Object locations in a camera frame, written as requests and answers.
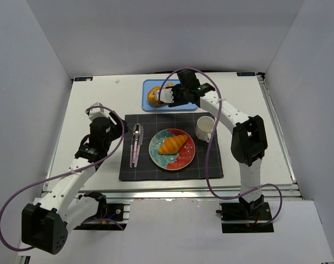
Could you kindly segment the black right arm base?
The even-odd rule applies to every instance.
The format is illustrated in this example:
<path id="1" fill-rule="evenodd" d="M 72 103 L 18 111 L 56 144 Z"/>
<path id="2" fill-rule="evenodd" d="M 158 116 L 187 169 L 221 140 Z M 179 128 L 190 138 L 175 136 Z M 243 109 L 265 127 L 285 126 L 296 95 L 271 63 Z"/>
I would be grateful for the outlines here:
<path id="1" fill-rule="evenodd" d="M 221 203 L 216 210 L 220 216 L 223 234 L 273 233 L 272 214 L 264 195 L 247 203 L 242 197 L 239 202 Z"/>

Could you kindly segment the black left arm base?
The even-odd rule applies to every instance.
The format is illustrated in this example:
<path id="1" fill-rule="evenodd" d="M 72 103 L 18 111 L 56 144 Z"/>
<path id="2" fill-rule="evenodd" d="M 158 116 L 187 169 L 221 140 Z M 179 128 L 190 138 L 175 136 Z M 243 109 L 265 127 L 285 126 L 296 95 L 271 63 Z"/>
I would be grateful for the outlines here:
<path id="1" fill-rule="evenodd" d="M 78 195 L 76 203 L 84 198 L 94 199 L 98 204 L 97 212 L 85 219 L 74 230 L 124 231 L 127 226 L 129 205 L 121 202 L 109 202 L 104 194 L 92 191 Z"/>

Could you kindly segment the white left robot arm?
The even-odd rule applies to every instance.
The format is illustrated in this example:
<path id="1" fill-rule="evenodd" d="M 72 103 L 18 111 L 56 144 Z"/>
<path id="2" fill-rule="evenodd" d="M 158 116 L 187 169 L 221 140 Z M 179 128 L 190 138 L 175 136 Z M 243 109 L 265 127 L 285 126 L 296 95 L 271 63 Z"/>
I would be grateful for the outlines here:
<path id="1" fill-rule="evenodd" d="M 79 145 L 68 168 L 56 185 L 36 204 L 27 204 L 21 213 L 21 240 L 24 244 L 50 254 L 59 253 L 69 233 L 92 217 L 102 217 L 106 197 L 99 192 L 75 196 L 96 173 L 101 162 L 111 155 L 109 148 L 114 140 L 121 140 L 129 128 L 126 121 L 115 113 L 90 113 L 89 134 Z"/>

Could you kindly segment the orange croissant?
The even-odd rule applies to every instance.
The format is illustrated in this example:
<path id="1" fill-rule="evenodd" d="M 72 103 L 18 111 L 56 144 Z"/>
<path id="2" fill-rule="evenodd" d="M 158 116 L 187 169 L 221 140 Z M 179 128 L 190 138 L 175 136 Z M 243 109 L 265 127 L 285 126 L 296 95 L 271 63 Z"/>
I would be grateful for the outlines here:
<path id="1" fill-rule="evenodd" d="M 187 142 L 187 135 L 177 135 L 165 138 L 163 144 L 158 150 L 161 155 L 172 155 L 179 152 L 182 146 Z"/>

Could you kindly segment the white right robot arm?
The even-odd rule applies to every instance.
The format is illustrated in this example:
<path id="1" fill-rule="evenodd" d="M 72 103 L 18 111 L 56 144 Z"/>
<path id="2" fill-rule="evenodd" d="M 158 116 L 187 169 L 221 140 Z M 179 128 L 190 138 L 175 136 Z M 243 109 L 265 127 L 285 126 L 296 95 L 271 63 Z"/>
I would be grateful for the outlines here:
<path id="1" fill-rule="evenodd" d="M 249 116 L 228 103 L 210 77 L 201 84 L 196 77 L 197 69 L 180 68 L 174 73 L 179 84 L 161 86 L 155 98 L 169 107 L 195 104 L 231 132 L 231 154 L 240 169 L 240 193 L 236 199 L 248 215 L 254 214 L 264 204 L 260 172 L 268 143 L 263 119 L 259 115 Z"/>

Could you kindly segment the orange bagel bread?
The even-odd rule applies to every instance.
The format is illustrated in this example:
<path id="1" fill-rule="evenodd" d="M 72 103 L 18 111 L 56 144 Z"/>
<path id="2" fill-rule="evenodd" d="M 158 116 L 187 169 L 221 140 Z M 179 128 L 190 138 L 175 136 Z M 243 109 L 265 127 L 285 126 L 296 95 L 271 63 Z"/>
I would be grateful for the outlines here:
<path id="1" fill-rule="evenodd" d="M 161 104 L 159 103 L 158 99 L 156 98 L 155 92 L 159 91 L 160 87 L 159 86 L 155 86 L 154 88 L 152 88 L 148 94 L 147 94 L 147 100 L 148 103 L 154 107 L 161 107 Z"/>

